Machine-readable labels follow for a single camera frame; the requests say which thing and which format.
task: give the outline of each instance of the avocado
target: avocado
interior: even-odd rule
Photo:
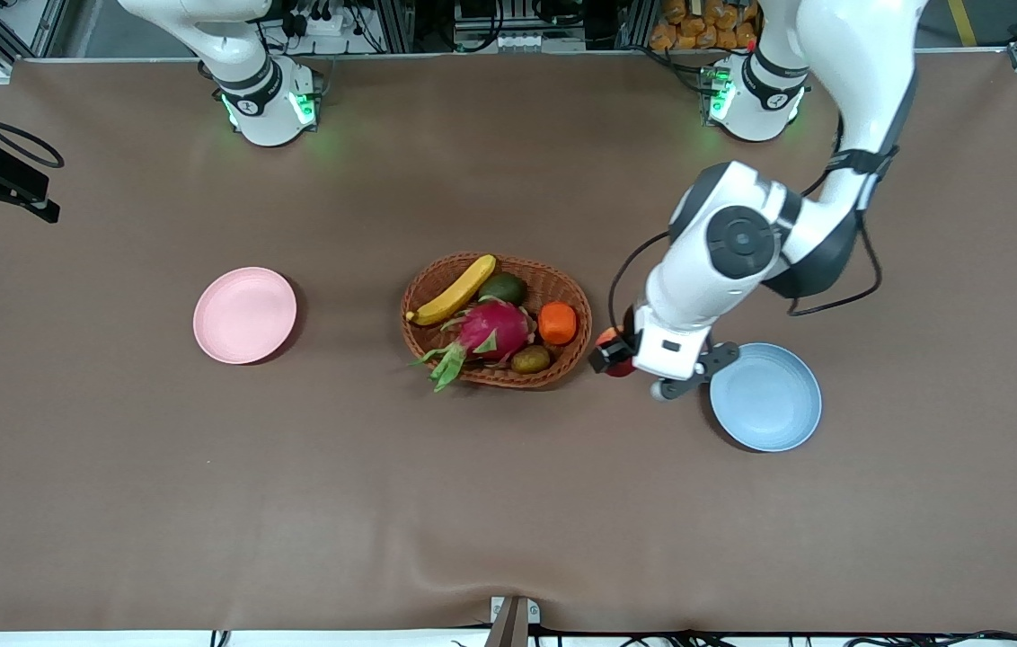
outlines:
[[[525,303],[526,292],[528,288],[525,287],[524,281],[507,272],[501,272],[490,276],[488,281],[482,284],[481,289],[477,290],[476,295],[477,298],[495,297],[503,302],[520,305]]]

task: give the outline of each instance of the pink plate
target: pink plate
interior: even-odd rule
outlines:
[[[263,267],[222,275],[196,300],[193,336],[204,355],[249,364],[278,350],[297,320],[297,296],[284,276]]]

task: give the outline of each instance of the yellow floor stripe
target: yellow floor stripe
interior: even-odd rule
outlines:
[[[964,0],[948,0],[948,8],[952,9],[952,19],[956,20],[956,33],[964,48],[975,48],[975,33],[972,32],[972,20],[967,19],[967,8]]]

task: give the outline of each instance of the pile of potatoes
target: pile of potatoes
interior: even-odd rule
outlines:
[[[664,21],[652,30],[652,39],[649,40],[649,48],[657,52],[709,48],[734,50],[756,45],[760,13],[757,0],[751,3],[664,0],[661,8],[664,9]]]

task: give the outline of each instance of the green fruit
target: green fruit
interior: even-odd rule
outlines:
[[[552,356],[549,355],[549,349],[537,347],[537,345],[522,348],[517,351],[517,355],[513,356],[513,370],[521,375],[540,373],[549,366],[552,366]]]
[[[476,295],[477,298],[493,297],[513,305],[520,305],[525,303],[527,292],[528,288],[525,287],[524,281],[507,272],[501,272],[493,274],[488,281],[481,284],[481,289],[477,290]]]

